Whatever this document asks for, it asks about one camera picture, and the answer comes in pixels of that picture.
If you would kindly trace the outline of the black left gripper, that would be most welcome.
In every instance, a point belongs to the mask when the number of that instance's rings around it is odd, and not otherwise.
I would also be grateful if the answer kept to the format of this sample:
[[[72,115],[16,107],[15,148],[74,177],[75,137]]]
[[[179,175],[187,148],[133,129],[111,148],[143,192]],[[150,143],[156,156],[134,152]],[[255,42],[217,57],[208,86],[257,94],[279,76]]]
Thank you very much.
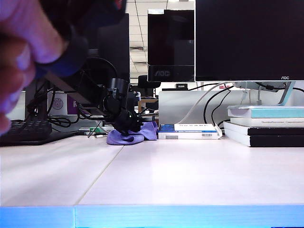
[[[141,130],[142,121],[140,114],[134,110],[121,108],[120,113],[114,121],[114,128],[121,133],[122,136],[131,135],[130,131],[138,132]]]

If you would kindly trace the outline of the person's hand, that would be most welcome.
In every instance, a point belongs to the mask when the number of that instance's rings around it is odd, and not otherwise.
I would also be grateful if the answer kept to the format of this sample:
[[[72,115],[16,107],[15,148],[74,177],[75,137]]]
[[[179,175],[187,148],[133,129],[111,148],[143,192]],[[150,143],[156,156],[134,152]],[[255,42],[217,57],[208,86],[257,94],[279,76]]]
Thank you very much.
[[[56,61],[67,42],[54,29],[38,0],[0,2],[0,132],[10,129],[6,116],[35,77],[35,63]]]

